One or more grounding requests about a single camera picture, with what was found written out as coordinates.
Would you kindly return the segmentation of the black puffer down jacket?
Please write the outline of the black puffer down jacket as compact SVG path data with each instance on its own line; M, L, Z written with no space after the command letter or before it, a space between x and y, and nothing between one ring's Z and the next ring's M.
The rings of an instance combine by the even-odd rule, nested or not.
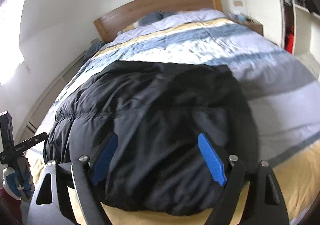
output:
M215 207L221 186L197 145L207 133L227 153L258 162L258 131L225 65L115 61L59 106L45 161L91 156L109 133L118 147L97 185L105 205L193 215Z

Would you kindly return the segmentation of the striped blue yellow duvet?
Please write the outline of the striped blue yellow duvet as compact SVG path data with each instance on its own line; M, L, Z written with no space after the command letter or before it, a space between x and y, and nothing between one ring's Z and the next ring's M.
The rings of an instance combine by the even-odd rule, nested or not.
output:
M259 159L273 167L290 222L319 202L319 81L284 49L216 10L182 13L112 38L63 88L38 131L50 131L67 97L118 59L227 65L249 102Z

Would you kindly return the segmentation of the red bag in wardrobe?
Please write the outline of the red bag in wardrobe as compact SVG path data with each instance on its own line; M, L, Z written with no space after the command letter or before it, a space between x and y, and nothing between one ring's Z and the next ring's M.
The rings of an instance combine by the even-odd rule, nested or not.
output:
M293 53L293 43L294 43L294 26L291 26L290 29L286 30L286 39L285 39L285 50L290 54Z

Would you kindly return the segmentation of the wooden bedside table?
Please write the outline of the wooden bedside table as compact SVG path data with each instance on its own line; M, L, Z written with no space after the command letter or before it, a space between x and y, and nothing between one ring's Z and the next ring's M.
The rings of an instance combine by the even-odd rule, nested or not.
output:
M238 19L232 19L233 22L246 26L250 30L255 31L259 35L264 35L264 28L263 25L255 20L249 20L249 21L240 21Z

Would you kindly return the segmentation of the dark blue pillow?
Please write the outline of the dark blue pillow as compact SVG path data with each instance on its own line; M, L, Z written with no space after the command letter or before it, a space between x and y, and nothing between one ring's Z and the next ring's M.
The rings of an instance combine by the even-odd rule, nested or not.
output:
M169 17L169 16L173 16L173 15L176 15L177 12L168 12L168 13L165 13L165 12L162 12L162 11L155 11L153 13L149 13L148 15L142 17L141 19L139 19L137 21L138 23L138 26L147 26L149 24L153 24L155 22L158 22L166 17Z

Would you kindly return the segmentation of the wooden bed headboard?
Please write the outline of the wooden bed headboard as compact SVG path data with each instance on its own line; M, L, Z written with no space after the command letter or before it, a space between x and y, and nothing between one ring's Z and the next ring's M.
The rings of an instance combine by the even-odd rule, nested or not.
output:
M105 43L112 42L117 33L140 18L155 11L164 13L200 9L223 11L221 0L134 0L96 19L93 24Z

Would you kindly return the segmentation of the white open wardrobe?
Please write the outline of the white open wardrobe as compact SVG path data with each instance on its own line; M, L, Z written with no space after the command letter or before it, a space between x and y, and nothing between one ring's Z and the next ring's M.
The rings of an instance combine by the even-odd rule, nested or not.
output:
M248 15L263 25L264 37L285 48L286 30L294 26L292 55L319 78L319 15L295 0L246 0Z

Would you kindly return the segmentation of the beige wall switch plate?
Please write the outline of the beige wall switch plate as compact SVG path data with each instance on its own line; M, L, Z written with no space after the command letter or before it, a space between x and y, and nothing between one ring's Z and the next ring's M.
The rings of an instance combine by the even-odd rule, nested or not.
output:
M242 1L238 1L238 0L234 0L233 1L233 5L235 7L242 7L243 6L243 2Z

